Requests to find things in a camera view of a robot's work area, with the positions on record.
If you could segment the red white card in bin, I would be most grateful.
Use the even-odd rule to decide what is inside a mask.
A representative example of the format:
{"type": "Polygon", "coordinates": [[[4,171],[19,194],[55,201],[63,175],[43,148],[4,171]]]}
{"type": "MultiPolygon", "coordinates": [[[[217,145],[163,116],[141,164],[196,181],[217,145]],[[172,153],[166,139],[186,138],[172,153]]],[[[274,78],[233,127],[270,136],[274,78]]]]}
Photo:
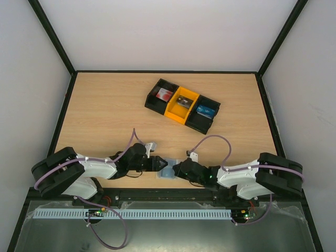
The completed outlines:
{"type": "Polygon", "coordinates": [[[163,100],[164,102],[168,102],[173,92],[164,88],[160,88],[156,94],[156,97],[163,100]]]}

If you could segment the dark card in bin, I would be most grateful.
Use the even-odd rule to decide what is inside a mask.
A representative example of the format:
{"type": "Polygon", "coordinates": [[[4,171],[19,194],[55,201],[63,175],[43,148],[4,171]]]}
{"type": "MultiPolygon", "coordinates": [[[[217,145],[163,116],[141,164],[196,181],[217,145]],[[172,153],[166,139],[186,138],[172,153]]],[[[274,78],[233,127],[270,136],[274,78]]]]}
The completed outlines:
{"type": "Polygon", "coordinates": [[[193,100],[191,100],[189,98],[186,98],[184,96],[179,96],[178,99],[177,99],[177,104],[180,105],[180,106],[183,106],[187,109],[190,108],[192,103],[193,103],[193,100]]]}

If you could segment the blue card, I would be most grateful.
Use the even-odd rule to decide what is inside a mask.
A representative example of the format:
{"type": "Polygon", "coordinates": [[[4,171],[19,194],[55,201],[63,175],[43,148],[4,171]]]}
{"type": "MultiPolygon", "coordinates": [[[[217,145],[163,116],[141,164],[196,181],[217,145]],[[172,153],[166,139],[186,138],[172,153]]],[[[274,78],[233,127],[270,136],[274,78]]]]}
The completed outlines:
{"type": "Polygon", "coordinates": [[[201,104],[196,108],[196,112],[209,119],[215,116],[215,110],[201,104]]]}
{"type": "Polygon", "coordinates": [[[176,165],[176,159],[165,159],[168,162],[168,166],[160,171],[160,178],[175,179],[175,172],[173,166],[176,165]]]}

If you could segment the beige card holder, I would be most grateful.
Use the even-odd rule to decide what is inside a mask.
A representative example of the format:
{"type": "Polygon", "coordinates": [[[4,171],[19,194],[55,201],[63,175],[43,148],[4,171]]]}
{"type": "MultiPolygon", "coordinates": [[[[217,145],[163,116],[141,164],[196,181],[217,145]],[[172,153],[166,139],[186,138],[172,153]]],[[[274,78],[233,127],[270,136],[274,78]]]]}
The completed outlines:
{"type": "Polygon", "coordinates": [[[173,170],[173,166],[181,163],[182,160],[171,159],[171,158],[165,158],[164,160],[167,161],[167,166],[156,173],[156,178],[157,179],[158,178],[159,179],[167,179],[167,180],[176,179],[175,172],[173,170]]]}

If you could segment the blue card in bin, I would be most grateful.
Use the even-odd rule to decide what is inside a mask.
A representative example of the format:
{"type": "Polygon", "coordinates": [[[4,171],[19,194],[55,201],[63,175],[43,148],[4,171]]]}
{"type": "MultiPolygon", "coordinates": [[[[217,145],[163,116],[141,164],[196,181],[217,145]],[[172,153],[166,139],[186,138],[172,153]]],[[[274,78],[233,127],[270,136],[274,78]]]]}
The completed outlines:
{"type": "Polygon", "coordinates": [[[201,104],[196,108],[196,112],[209,119],[215,116],[215,110],[201,104]]]}

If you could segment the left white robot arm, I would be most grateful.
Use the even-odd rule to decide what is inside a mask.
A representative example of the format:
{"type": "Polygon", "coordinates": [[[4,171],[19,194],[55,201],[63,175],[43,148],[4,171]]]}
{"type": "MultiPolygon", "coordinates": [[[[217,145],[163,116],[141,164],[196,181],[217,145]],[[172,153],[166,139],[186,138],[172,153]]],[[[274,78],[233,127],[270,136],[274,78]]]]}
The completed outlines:
{"type": "Polygon", "coordinates": [[[34,189],[45,199],[59,195],[90,199],[101,189],[98,178],[116,180],[130,171],[158,172],[165,168],[168,165],[166,160],[150,155],[154,148],[155,143],[135,143],[123,152],[100,159],[65,147],[31,168],[34,189]]]}

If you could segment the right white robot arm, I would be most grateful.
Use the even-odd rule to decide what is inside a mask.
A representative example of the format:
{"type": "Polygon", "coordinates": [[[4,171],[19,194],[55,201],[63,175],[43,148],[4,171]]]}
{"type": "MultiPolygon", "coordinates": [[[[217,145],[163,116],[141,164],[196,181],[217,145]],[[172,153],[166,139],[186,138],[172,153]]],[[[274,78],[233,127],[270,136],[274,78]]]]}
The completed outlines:
{"type": "Polygon", "coordinates": [[[302,165],[267,152],[249,163],[225,167],[205,167],[187,158],[173,170],[176,177],[209,190],[235,187],[229,192],[229,200],[236,206],[267,194],[294,199],[302,196],[302,165]]]}

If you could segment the yellow bin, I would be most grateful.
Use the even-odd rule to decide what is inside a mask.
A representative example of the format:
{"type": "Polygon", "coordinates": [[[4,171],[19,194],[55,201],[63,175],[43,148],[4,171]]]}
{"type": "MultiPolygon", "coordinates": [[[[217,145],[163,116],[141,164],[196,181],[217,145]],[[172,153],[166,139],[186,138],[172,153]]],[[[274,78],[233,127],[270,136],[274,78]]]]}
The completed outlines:
{"type": "Polygon", "coordinates": [[[167,118],[170,118],[184,125],[191,112],[191,109],[196,104],[196,101],[199,98],[199,95],[200,95],[199,93],[196,93],[184,87],[179,87],[176,93],[173,95],[172,99],[168,102],[164,115],[167,118]],[[177,99],[179,96],[184,96],[186,98],[193,100],[193,103],[189,109],[177,104],[177,99]]]}

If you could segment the black bin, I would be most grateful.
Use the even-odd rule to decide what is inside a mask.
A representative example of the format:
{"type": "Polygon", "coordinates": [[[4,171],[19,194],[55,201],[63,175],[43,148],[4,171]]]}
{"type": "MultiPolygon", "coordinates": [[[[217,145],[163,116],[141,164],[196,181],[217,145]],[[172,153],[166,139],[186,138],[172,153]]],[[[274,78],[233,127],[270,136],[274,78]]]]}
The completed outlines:
{"type": "Polygon", "coordinates": [[[161,115],[165,114],[168,102],[178,90],[179,86],[159,79],[146,97],[145,107],[161,115]]]}
{"type": "Polygon", "coordinates": [[[185,125],[206,135],[213,124],[220,106],[221,103],[200,95],[192,106],[185,125]]]}

